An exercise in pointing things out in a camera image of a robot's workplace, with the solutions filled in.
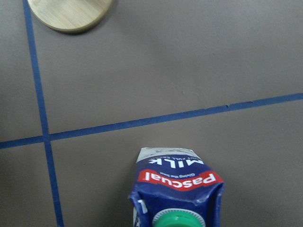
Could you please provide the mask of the blue Pascual milk carton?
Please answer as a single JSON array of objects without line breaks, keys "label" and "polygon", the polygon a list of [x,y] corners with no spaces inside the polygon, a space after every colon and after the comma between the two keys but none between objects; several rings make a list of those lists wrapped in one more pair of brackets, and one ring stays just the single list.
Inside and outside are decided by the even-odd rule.
[{"label": "blue Pascual milk carton", "polygon": [[223,179],[192,150],[142,148],[130,192],[134,227],[218,227]]}]

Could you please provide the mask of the wooden mug tree stand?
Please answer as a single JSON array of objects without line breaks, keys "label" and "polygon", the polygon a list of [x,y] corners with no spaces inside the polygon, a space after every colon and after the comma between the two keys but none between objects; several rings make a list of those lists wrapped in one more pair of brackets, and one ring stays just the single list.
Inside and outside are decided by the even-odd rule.
[{"label": "wooden mug tree stand", "polygon": [[107,14],[112,0],[28,0],[33,14],[47,27],[62,33],[85,32]]}]

